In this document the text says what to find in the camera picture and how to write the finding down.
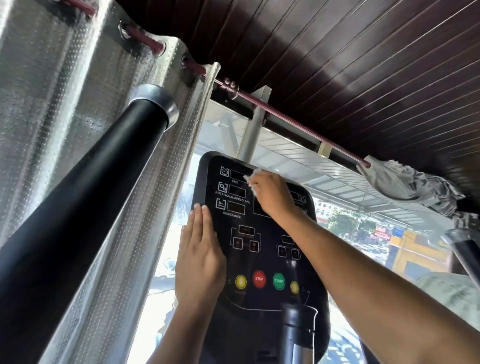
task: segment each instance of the dark wood paneled ceiling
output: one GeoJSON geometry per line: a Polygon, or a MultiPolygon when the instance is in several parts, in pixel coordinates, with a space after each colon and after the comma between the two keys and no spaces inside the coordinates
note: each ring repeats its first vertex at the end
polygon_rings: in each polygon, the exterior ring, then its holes
{"type": "Polygon", "coordinates": [[[480,0],[119,0],[146,30],[364,157],[480,200],[480,0]]]}

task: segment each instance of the yellow building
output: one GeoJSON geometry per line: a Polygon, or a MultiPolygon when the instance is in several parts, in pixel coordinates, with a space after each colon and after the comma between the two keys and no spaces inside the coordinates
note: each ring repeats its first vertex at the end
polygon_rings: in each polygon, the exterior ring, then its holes
{"type": "Polygon", "coordinates": [[[390,239],[385,266],[404,278],[414,281],[429,272],[447,272],[450,253],[428,244],[428,239],[412,231],[390,239]]]}

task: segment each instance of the white tissue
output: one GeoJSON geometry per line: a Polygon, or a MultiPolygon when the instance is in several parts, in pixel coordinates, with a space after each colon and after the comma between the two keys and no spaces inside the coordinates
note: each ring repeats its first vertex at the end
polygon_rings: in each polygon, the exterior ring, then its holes
{"type": "MultiPolygon", "coordinates": [[[[253,171],[253,173],[252,173],[251,176],[253,176],[254,174],[260,172],[261,170],[262,170],[261,168],[255,169],[255,170],[253,171]]],[[[247,181],[247,183],[248,183],[248,180],[250,179],[251,176],[245,175],[245,176],[243,176],[243,177],[244,177],[245,181],[247,181]]],[[[253,195],[254,195],[255,197],[257,197],[257,192],[255,191],[255,185],[248,183],[248,186],[252,189],[253,195]]]]}

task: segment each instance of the green foliage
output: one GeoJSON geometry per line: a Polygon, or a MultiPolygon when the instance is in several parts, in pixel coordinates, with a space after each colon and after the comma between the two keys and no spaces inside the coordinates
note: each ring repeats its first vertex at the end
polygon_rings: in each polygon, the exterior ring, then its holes
{"type": "Polygon", "coordinates": [[[355,228],[357,219],[340,211],[335,211],[328,220],[328,229],[336,236],[343,237],[351,234],[355,228]]]}
{"type": "Polygon", "coordinates": [[[375,230],[376,227],[377,227],[376,222],[365,220],[365,221],[362,221],[360,223],[359,230],[365,230],[365,231],[368,231],[368,232],[372,232],[372,231],[375,230]]]}

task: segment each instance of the hand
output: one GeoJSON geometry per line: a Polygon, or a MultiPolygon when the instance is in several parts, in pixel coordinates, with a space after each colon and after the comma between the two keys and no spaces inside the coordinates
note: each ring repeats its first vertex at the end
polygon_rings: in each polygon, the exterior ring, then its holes
{"type": "Polygon", "coordinates": [[[280,175],[262,170],[252,175],[248,183],[253,185],[262,209],[277,223],[285,215],[297,211],[287,184],[280,175]]]}
{"type": "Polygon", "coordinates": [[[214,308],[225,285],[227,260],[218,244],[212,215],[206,205],[195,204],[187,225],[182,227],[175,273],[179,306],[200,310],[214,308]]]}

